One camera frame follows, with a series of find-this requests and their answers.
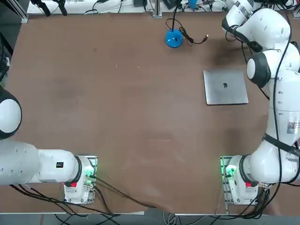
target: floor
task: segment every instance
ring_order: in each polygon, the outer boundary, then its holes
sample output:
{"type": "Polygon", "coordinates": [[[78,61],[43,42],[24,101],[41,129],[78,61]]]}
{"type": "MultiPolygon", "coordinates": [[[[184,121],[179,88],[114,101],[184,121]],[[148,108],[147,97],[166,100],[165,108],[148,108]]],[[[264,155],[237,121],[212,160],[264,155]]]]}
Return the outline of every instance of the floor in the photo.
{"type": "MultiPolygon", "coordinates": [[[[27,9],[29,0],[19,0],[23,8],[27,9]]],[[[6,37],[12,47],[15,46],[17,36],[21,27],[21,19],[13,12],[5,8],[0,3],[0,31],[6,37]]],[[[58,214],[59,218],[65,220],[68,215],[58,214]]],[[[200,218],[200,216],[181,216],[183,225],[192,223],[200,218]]],[[[99,214],[89,215],[88,217],[71,217],[67,223],[69,225],[95,225],[104,220],[104,217],[99,214]]],[[[163,225],[165,224],[162,218],[162,211],[160,210],[148,210],[145,215],[121,215],[114,219],[121,225],[163,225]]],[[[61,222],[53,214],[0,214],[1,225],[59,225],[61,222]]],[[[197,224],[209,225],[213,221],[213,218],[206,217],[199,221],[197,224]]],[[[289,225],[300,224],[300,217],[280,217],[280,216],[262,216],[259,220],[217,220],[215,225],[281,225],[283,223],[289,225]]]]}

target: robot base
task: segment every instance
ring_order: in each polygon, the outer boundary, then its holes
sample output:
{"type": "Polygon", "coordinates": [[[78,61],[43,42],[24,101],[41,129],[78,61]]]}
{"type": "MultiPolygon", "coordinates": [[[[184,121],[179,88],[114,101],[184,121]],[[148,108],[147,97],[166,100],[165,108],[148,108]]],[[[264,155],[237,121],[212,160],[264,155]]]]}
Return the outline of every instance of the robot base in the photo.
{"type": "Polygon", "coordinates": [[[98,157],[95,155],[78,155],[82,163],[80,179],[71,187],[64,185],[64,201],[75,204],[89,204],[95,201],[95,179],[90,175],[97,176],[98,157]]]}
{"type": "Polygon", "coordinates": [[[221,156],[221,171],[226,210],[229,204],[249,205],[258,193],[258,185],[247,187],[239,170],[241,156],[221,156]]]}

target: laptop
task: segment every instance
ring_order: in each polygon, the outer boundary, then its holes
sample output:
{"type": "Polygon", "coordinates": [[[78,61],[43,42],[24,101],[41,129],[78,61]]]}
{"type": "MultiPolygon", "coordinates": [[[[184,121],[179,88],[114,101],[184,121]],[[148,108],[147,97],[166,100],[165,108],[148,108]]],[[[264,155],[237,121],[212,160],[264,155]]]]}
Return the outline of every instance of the laptop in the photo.
{"type": "Polygon", "coordinates": [[[248,103],[244,73],[239,69],[203,71],[207,105],[241,105],[248,103]]]}

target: table surface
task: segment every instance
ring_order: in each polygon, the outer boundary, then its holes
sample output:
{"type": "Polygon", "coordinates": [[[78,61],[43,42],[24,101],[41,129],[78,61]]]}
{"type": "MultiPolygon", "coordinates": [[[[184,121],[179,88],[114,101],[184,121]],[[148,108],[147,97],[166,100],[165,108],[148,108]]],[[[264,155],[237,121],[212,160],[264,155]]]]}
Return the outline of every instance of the table surface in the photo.
{"type": "MultiPolygon", "coordinates": [[[[31,17],[23,24],[7,89],[21,103],[15,140],[39,149],[97,154],[98,176],[140,201],[175,213],[213,214],[221,155],[252,153],[269,102],[246,80],[247,105],[207,106],[203,70],[245,69],[240,43],[228,43],[224,13],[178,15],[191,37],[165,44],[165,19],[151,15],[31,17]]],[[[292,27],[300,21],[291,17],[292,27]]],[[[300,30],[293,29],[300,41],[300,30]]],[[[34,185],[62,198],[61,184],[34,185]]],[[[144,210],[101,188],[114,212],[144,210]]],[[[0,187],[1,212],[58,212],[57,206],[0,187]]],[[[282,187],[268,214],[299,214],[300,193],[282,187]]],[[[219,213],[225,213],[224,197],[219,213]]],[[[90,207],[103,209],[99,198],[90,207]]],[[[231,207],[239,212],[242,207],[231,207]]],[[[78,212],[89,212],[78,209],[78,212]]]]}

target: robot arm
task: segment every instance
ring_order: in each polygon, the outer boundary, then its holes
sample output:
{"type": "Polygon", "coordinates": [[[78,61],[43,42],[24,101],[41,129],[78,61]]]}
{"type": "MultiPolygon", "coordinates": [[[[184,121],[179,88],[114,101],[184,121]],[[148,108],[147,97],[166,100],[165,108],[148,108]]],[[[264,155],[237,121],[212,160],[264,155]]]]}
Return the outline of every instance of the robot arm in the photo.
{"type": "Polygon", "coordinates": [[[85,156],[65,150],[41,150],[9,137],[19,129],[22,110],[18,100],[0,86],[0,185],[64,183],[65,201],[94,200],[96,166],[85,156]]]}
{"type": "MultiPolygon", "coordinates": [[[[248,9],[248,2],[243,2],[248,9]]],[[[268,91],[270,107],[263,141],[251,155],[234,156],[227,167],[229,186],[234,204],[249,204],[257,195],[258,183],[279,181],[278,147],[269,139],[276,139],[273,113],[273,87],[279,62],[288,44],[290,26],[277,12],[265,8],[254,13],[246,22],[238,7],[233,5],[222,27],[256,52],[247,62],[247,76],[268,91]]],[[[300,52],[289,43],[277,76],[276,114],[279,141],[292,146],[300,138],[300,52]]],[[[282,182],[295,178],[299,157],[281,148],[282,182]]]]}

